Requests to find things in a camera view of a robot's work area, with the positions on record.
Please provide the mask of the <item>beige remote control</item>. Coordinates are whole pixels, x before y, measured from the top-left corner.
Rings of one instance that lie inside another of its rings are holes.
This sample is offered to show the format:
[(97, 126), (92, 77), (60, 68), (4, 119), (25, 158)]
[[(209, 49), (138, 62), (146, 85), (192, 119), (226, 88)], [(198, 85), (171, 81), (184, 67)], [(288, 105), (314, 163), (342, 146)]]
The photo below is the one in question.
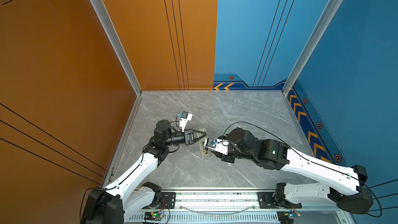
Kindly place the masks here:
[(200, 147), (200, 152), (201, 152), (201, 157), (203, 159), (207, 159), (211, 157), (211, 152), (208, 151), (205, 147), (205, 141), (206, 141), (207, 135), (205, 135), (202, 139), (198, 141), (199, 147)]

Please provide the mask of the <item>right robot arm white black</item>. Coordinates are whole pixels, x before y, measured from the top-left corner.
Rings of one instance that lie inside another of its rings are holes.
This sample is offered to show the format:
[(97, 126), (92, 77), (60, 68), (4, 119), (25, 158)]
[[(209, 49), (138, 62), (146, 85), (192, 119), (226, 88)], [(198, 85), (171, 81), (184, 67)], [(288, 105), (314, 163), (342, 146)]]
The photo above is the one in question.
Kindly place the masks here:
[(292, 185), (278, 183), (274, 199), (279, 207), (295, 208), (302, 201), (331, 202), (349, 213), (370, 215), (378, 198), (366, 185), (366, 169), (356, 165), (341, 167), (306, 155), (291, 147), (278, 136), (259, 140), (250, 131), (226, 129), (221, 138), (212, 143), (223, 161), (248, 159), (266, 170), (282, 170), (315, 180), (314, 184)]

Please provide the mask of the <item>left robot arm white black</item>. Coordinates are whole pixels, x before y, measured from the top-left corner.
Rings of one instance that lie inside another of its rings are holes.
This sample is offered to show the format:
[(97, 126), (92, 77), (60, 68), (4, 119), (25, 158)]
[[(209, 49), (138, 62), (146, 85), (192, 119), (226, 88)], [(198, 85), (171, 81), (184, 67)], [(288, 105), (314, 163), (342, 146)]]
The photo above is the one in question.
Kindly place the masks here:
[(142, 181), (166, 159), (170, 146), (192, 145), (206, 137), (206, 132), (185, 129), (176, 131), (168, 120), (160, 120), (154, 135), (144, 146), (140, 158), (119, 178), (105, 188), (89, 188), (87, 202), (81, 205), (82, 224), (124, 224), (142, 208), (160, 205), (161, 187)]

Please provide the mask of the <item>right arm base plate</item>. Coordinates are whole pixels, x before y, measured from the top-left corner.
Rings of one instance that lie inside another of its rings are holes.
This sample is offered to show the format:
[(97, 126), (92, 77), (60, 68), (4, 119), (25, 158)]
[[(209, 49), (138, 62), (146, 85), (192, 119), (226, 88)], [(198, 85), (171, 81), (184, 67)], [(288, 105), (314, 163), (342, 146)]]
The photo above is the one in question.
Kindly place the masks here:
[(258, 192), (258, 203), (261, 209), (272, 209), (272, 208), (282, 208), (282, 209), (293, 209), (302, 208), (302, 204), (294, 204), (285, 199), (285, 195), (276, 194), (275, 192)]

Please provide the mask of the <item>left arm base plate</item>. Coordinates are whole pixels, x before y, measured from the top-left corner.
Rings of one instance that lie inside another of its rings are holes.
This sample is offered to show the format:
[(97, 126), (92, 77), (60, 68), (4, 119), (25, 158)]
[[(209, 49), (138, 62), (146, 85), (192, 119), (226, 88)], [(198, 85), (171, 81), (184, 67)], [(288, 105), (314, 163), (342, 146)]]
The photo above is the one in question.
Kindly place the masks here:
[(176, 192), (155, 193), (154, 198), (148, 208), (174, 209), (176, 203)]

